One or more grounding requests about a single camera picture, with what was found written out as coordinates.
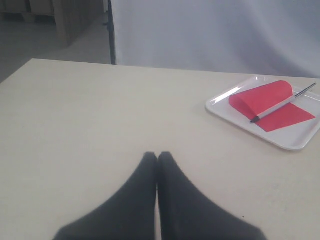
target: white table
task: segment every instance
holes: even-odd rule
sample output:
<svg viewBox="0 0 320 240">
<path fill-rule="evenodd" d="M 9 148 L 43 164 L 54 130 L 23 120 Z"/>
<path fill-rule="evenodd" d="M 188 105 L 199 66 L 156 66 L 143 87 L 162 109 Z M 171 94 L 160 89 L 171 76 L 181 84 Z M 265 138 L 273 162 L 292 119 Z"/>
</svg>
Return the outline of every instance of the white table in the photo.
<svg viewBox="0 0 320 240">
<path fill-rule="evenodd" d="M 0 84 L 0 239 L 52 239 L 112 196 L 146 151 L 171 151 L 269 240 L 319 239 L 320 134 L 288 152 L 205 111 L 248 77 L 31 60 Z"/>
</svg>

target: white curtain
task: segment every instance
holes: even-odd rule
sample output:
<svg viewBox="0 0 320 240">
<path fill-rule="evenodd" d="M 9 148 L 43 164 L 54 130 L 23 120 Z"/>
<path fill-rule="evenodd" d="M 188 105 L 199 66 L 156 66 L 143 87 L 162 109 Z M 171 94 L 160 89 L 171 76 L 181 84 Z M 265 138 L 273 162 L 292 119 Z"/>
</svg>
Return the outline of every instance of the white curtain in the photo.
<svg viewBox="0 0 320 240">
<path fill-rule="evenodd" d="M 320 0 L 112 0 L 119 65 L 320 77 Z"/>
</svg>

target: tray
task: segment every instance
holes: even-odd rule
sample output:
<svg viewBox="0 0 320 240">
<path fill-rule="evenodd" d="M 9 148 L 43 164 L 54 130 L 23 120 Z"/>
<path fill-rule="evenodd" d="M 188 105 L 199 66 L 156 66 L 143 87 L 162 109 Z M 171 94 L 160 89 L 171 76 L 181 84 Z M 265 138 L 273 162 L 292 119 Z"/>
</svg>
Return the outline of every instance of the tray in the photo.
<svg viewBox="0 0 320 240">
<path fill-rule="evenodd" d="M 314 119 L 284 127 L 271 132 L 265 132 L 256 124 L 229 105 L 229 96 L 249 89 L 257 88 L 278 81 L 268 76 L 253 76 L 235 87 L 221 93 L 206 102 L 206 109 L 234 125 L 257 135 L 258 137 L 286 150 L 298 151 L 303 149 L 320 129 L 320 95 L 308 91 L 305 96 L 295 100 L 293 104 L 315 116 Z M 293 92 L 298 93 L 302 88 L 292 86 Z"/>
</svg>

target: pen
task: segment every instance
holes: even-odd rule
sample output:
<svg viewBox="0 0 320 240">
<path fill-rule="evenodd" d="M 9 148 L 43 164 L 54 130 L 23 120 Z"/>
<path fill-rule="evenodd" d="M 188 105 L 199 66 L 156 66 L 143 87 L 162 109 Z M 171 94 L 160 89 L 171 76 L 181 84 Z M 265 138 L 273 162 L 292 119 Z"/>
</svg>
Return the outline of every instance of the pen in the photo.
<svg viewBox="0 0 320 240">
<path fill-rule="evenodd" d="M 278 109 L 282 108 L 283 106 L 293 102 L 294 100 L 296 100 L 300 96 L 303 96 L 305 92 L 307 92 L 309 89 L 313 88 L 315 85 L 317 85 L 316 82 L 314 84 L 312 84 L 311 86 L 308 86 L 306 89 L 302 90 L 301 92 L 297 93 L 296 95 L 291 96 L 291 97 L 287 98 L 286 100 L 278 103 L 277 105 L 274 105 L 273 107 L 260 113 L 259 115 L 252 118 L 250 123 L 254 124 L 254 123 L 258 122 L 260 119 L 262 119 L 262 118 L 268 116 L 269 114 L 272 114 L 273 112 L 277 111 Z"/>
</svg>

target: gray floor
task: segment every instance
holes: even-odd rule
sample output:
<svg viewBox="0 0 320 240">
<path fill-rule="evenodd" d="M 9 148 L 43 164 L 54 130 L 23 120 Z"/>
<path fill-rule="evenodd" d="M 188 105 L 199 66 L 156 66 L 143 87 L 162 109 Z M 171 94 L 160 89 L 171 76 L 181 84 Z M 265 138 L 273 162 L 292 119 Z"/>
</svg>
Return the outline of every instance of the gray floor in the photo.
<svg viewBox="0 0 320 240">
<path fill-rule="evenodd" d="M 53 20 L 0 21 L 0 83 L 32 58 L 110 64 L 109 34 L 99 17 L 71 46 L 62 47 Z"/>
</svg>

